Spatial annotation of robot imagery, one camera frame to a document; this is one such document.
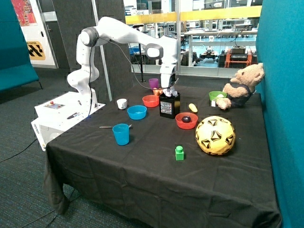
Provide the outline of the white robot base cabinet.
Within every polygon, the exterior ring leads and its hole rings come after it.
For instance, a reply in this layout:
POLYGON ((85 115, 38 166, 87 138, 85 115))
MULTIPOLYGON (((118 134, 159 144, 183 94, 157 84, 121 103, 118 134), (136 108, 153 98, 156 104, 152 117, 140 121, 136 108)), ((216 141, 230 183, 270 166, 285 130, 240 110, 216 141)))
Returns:
POLYGON ((43 151, 50 141, 104 107, 96 98, 83 102, 81 97, 78 92, 67 92, 35 106, 38 118, 31 126, 43 151))

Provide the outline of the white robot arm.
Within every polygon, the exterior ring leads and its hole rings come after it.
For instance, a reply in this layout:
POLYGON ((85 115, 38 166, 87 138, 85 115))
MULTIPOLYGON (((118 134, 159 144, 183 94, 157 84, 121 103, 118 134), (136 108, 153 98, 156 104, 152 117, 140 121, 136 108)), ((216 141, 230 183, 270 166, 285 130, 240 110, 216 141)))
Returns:
POLYGON ((89 85, 99 77, 99 71, 94 65, 94 47, 102 46, 111 40, 120 44, 144 45, 145 54, 149 59, 162 61, 160 69, 162 91, 167 97, 177 95, 171 82, 178 62, 177 38, 166 35, 153 38, 116 19, 102 17, 97 26, 83 29, 78 36, 76 61, 81 67, 67 77, 68 83, 80 94, 80 106, 84 112, 97 106, 95 91, 89 85))

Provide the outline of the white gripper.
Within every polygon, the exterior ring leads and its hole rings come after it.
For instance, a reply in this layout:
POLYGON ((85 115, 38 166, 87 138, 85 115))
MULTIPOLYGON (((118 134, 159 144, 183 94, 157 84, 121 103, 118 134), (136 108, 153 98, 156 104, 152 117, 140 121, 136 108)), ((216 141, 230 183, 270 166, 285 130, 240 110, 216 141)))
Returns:
POLYGON ((175 74, 175 64, 162 64, 160 68, 161 74, 161 88, 167 88, 171 85, 171 77, 175 74))

